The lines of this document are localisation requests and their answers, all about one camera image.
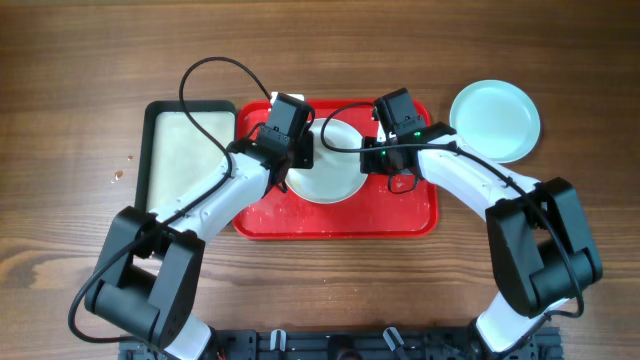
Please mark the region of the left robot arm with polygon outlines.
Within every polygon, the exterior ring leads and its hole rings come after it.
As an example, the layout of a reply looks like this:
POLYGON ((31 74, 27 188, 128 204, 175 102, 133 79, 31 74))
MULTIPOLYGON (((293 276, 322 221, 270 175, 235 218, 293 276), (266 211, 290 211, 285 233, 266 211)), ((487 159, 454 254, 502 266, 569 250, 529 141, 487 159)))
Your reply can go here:
POLYGON ((311 105, 279 94, 256 137, 229 144, 214 172, 190 192, 144 212, 120 211, 92 276, 74 303, 152 351, 201 359, 213 329, 192 313, 204 250, 236 215, 269 191, 313 146, 311 105))

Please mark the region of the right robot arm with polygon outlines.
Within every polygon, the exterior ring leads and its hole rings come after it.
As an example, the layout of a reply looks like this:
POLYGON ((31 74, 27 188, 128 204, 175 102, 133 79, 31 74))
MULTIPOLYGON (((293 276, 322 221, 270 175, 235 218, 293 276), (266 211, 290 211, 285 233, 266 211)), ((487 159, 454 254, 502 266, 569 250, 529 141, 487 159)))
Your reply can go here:
POLYGON ((498 293, 474 321, 478 341, 498 359, 554 317, 584 312, 583 291, 603 264, 576 189, 541 182, 473 150, 457 131, 430 125, 405 88, 374 100, 383 139, 363 141, 369 173, 413 175, 454 195, 485 222, 498 293))

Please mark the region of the white plate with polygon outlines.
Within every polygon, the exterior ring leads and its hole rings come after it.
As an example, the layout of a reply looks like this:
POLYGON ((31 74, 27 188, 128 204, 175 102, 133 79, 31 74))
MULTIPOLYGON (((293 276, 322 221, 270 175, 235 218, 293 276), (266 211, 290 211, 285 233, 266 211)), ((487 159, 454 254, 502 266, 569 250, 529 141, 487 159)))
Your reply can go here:
POLYGON ((286 185, 299 197, 316 204, 338 203, 356 194, 367 174, 360 171, 360 155, 327 149, 321 142, 325 118, 315 120, 310 128, 314 135, 311 169, 290 169, 286 185))

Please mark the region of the mint green plate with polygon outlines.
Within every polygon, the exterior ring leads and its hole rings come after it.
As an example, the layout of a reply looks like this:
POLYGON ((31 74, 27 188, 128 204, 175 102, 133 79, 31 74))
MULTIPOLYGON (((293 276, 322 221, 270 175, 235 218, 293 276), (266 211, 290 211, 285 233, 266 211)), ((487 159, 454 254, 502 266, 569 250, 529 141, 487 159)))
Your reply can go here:
POLYGON ((501 80, 481 80, 461 90, 452 102, 449 124, 474 150, 497 163, 526 157, 541 135, 534 102, 501 80))

